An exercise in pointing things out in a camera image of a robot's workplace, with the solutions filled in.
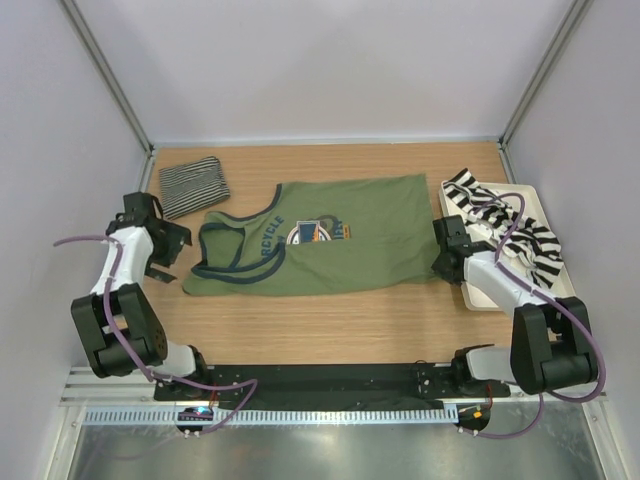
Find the thin-striped black white tank top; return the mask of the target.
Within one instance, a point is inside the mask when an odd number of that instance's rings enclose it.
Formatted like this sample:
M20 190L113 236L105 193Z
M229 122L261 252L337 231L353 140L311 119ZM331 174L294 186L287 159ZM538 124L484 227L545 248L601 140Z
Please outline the thin-striped black white tank top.
M228 200L230 188L220 160L209 156L159 171L164 216L175 220Z

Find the green tank top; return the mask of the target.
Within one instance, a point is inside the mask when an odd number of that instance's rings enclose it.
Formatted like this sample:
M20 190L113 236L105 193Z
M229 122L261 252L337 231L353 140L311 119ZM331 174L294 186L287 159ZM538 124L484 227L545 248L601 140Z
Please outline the green tank top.
M277 185L270 204L206 214L191 296L315 296L424 284L439 252L425 174Z

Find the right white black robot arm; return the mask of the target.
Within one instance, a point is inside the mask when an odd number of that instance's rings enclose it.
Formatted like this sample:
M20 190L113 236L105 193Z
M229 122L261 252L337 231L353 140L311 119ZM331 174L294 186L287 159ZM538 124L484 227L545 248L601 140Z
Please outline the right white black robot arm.
M605 380L602 354L595 346L584 302L558 298L514 268L496 260L494 248L474 242L461 216L433 222L440 248L432 270L446 282L478 288L512 321L511 345L467 347L455 354L452 387L472 396L489 380L513 383L527 394Z

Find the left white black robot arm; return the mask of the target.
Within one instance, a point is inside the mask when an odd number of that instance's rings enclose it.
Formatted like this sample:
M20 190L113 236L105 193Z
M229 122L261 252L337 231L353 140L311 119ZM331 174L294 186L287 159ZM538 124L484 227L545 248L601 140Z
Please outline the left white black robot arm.
M108 245L103 270L90 293L75 299L71 316L93 373L123 377L138 370L148 380L177 382L189 399L204 398L212 387L202 354L193 346L168 340L144 290L144 280L169 284L175 277L162 269L175 263L192 244L191 231L164 218L157 197L134 192L123 197L103 235L58 241L98 241Z

